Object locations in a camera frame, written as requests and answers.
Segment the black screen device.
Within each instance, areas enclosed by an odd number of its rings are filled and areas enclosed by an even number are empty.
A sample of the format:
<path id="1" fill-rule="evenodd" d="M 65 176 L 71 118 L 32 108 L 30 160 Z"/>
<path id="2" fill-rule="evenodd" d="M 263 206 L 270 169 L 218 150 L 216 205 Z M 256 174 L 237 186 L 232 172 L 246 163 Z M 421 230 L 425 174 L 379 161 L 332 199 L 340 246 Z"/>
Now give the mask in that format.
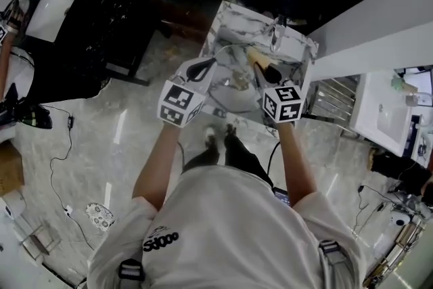
<path id="1" fill-rule="evenodd" d="M 285 190 L 283 190 L 283 189 L 281 189 L 281 188 L 278 188 L 278 187 L 274 187 L 274 188 L 272 189 L 272 191 L 273 191 L 274 196 L 275 196 L 278 200 L 280 200 L 281 202 L 283 202 L 283 203 L 286 204 L 287 206 L 291 206 L 291 204 L 290 204 L 290 199 L 289 199 L 289 196 L 288 196 L 288 192 L 287 192 L 287 191 L 285 191 Z"/>

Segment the white marble sink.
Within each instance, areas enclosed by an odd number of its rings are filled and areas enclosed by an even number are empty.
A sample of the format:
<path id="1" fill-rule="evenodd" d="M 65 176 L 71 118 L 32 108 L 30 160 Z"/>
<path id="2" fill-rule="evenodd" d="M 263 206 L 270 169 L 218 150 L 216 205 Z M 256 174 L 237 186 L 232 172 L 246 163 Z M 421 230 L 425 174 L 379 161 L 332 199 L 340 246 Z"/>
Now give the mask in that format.
<path id="1" fill-rule="evenodd" d="M 222 40 L 230 43 L 250 44 L 261 53 L 277 60 L 285 79 L 291 80 L 295 85 L 298 85 L 302 97 L 305 98 L 311 83 L 312 65 L 317 57 L 319 45 L 294 29 L 286 27 L 286 33 L 279 51 L 272 53 L 269 45 L 268 29 L 273 21 L 250 9 L 224 1 L 221 3 L 212 22 L 200 56 L 214 58 L 212 55 L 213 48 L 217 42 Z M 213 106 L 208 101 L 207 92 L 207 105 L 202 110 L 236 127 L 244 127 L 257 133 L 278 138 L 277 130 L 272 125 L 267 125 L 263 120 L 261 102 L 260 95 L 258 100 L 259 109 L 257 111 L 247 115 L 233 114 Z"/>

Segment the metal bar rack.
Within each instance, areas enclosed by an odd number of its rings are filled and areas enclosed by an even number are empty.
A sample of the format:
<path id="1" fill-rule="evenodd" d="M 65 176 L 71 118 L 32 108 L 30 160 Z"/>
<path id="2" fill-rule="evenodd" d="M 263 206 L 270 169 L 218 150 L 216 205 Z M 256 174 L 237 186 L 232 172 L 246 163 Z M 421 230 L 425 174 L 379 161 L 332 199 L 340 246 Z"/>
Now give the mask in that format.
<path id="1" fill-rule="evenodd" d="M 349 123 L 355 109 L 359 75 L 337 77 L 311 83 L 306 115 L 336 125 L 341 137 L 359 139 L 360 135 L 350 129 Z"/>

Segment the black marble sink table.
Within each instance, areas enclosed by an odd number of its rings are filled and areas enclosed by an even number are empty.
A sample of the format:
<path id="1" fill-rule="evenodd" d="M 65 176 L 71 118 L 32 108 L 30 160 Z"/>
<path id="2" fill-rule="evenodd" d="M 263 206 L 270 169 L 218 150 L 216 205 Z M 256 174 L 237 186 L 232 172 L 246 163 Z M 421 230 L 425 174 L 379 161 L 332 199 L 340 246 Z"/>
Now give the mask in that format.
<path id="1" fill-rule="evenodd" d="M 28 100 L 87 99 L 110 79 L 149 85 L 135 75 L 156 29 L 150 0 L 74 0 L 63 19 L 53 41 L 19 40 L 35 66 Z"/>

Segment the person's white t-shirt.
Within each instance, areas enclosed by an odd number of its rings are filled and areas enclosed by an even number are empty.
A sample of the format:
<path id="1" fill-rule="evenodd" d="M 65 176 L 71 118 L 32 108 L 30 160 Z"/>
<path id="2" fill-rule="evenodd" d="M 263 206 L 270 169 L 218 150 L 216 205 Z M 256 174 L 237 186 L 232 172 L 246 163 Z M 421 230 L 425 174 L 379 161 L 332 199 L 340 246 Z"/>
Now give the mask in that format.
<path id="1" fill-rule="evenodd" d="M 140 256 L 152 289 L 361 289 L 363 253 L 329 200 L 295 206 L 249 173 L 205 166 L 182 174 L 160 210 L 134 198 L 108 230 L 88 289 L 113 289 Z"/>

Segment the white sink table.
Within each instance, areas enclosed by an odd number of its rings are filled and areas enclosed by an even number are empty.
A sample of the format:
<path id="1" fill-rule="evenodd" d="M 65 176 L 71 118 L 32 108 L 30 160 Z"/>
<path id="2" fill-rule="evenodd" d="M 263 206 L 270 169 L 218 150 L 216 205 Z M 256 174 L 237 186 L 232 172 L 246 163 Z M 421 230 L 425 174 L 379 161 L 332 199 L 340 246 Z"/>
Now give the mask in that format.
<path id="1" fill-rule="evenodd" d="M 397 156 L 403 155 L 413 106 L 409 100 L 427 93 L 410 93 L 396 89 L 393 70 L 361 74 L 355 94 L 349 127 L 354 132 L 376 143 Z"/>

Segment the green utensil cup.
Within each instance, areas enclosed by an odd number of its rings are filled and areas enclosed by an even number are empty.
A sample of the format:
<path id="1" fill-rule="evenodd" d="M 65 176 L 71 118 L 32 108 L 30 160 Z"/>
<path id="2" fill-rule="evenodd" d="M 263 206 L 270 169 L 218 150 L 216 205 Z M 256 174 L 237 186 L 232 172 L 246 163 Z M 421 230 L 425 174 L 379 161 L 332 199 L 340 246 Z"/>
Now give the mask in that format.
<path id="1" fill-rule="evenodd" d="M 403 77 L 393 76 L 391 80 L 391 86 L 397 91 L 405 93 L 417 93 L 418 88 L 405 82 Z"/>

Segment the small metal frame stand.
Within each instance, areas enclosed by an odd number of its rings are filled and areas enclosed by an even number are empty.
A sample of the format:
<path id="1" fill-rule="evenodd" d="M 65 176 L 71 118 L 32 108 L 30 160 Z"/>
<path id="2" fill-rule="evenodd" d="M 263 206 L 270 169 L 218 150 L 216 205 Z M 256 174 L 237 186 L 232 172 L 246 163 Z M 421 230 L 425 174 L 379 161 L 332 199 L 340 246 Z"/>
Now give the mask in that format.
<path id="1" fill-rule="evenodd" d="M 27 255 L 34 261 L 42 261 L 48 257 L 60 244 L 61 239 L 55 236 L 54 231 L 47 224 L 41 224 L 20 241 Z"/>

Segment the person's left forearm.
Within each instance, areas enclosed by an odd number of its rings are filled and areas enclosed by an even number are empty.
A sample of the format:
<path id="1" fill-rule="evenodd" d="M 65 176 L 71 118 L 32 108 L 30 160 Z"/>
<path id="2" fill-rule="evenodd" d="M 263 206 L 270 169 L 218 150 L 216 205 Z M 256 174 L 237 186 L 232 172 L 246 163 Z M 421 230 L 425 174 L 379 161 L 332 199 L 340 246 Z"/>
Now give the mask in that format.
<path id="1" fill-rule="evenodd" d="M 132 198 L 146 199 L 156 210 L 164 204 L 181 129 L 164 126 L 133 188 Z"/>

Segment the yellow sponge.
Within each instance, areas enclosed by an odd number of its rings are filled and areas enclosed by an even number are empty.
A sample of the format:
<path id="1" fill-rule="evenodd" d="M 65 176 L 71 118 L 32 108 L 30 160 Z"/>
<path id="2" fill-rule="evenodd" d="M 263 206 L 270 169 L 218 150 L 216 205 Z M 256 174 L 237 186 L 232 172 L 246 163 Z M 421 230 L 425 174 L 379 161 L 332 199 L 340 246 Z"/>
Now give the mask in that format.
<path id="1" fill-rule="evenodd" d="M 261 68 L 265 69 L 270 64 L 278 65 L 279 63 L 277 60 L 270 58 L 253 47 L 247 48 L 246 54 L 248 63 L 251 65 L 251 67 L 253 67 L 255 64 L 258 64 Z"/>

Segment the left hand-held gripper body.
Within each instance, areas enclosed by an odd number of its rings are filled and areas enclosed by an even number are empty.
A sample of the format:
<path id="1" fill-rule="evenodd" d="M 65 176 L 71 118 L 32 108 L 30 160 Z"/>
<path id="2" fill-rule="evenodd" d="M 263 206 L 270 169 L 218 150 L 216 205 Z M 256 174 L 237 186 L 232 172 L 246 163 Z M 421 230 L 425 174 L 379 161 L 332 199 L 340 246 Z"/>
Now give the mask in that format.
<path id="1" fill-rule="evenodd" d="M 184 128 L 201 111 L 206 101 L 207 83 L 187 81 L 175 75 L 163 86 L 156 116 L 178 128 Z"/>

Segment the white rectangular basin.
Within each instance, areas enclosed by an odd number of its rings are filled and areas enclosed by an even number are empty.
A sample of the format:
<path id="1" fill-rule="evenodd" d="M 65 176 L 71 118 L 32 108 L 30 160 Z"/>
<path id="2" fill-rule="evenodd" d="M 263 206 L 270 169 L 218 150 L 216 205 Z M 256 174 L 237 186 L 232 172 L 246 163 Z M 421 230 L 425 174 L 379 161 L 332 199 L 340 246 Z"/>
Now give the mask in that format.
<path id="1" fill-rule="evenodd" d="M 74 0 L 40 0 L 25 34 L 53 43 Z"/>

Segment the chrome sink faucet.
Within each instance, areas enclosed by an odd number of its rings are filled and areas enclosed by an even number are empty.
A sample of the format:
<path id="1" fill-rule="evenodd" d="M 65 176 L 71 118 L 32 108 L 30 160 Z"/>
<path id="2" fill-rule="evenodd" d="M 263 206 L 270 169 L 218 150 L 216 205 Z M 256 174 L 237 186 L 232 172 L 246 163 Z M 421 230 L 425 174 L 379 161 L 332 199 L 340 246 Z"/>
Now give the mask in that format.
<path id="1" fill-rule="evenodd" d="M 268 36 L 270 37 L 270 50 L 272 53 L 279 51 L 282 39 L 286 33 L 287 19 L 284 15 L 279 14 L 276 19 L 269 25 Z"/>

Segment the person's black trousers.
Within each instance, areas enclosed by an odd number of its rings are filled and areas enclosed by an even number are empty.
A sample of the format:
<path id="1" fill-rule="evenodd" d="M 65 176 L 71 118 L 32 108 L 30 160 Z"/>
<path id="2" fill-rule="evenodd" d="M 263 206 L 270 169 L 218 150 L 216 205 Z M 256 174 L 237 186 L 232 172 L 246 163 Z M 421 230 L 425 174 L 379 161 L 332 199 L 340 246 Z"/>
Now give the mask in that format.
<path id="1" fill-rule="evenodd" d="M 245 171 L 253 174 L 264 182 L 268 183 L 271 188 L 274 188 L 274 184 L 269 178 L 261 166 L 257 156 L 247 150 L 245 145 L 240 141 L 239 138 L 225 141 L 225 165 L 233 167 L 235 169 Z M 205 150 L 201 154 L 192 158 L 184 167 L 183 173 L 190 169 L 194 169 L 201 166 L 214 166 L 217 165 L 219 160 L 219 149 Z"/>

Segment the person's right forearm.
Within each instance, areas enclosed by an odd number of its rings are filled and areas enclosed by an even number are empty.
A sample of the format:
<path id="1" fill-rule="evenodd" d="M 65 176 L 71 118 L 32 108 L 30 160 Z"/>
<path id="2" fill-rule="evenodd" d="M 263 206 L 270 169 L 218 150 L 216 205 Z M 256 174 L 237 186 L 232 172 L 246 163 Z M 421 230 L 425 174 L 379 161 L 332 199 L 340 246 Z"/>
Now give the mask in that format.
<path id="1" fill-rule="evenodd" d="M 317 191 L 310 164 L 306 159 L 291 123 L 277 125 L 286 186 L 291 206 Z"/>

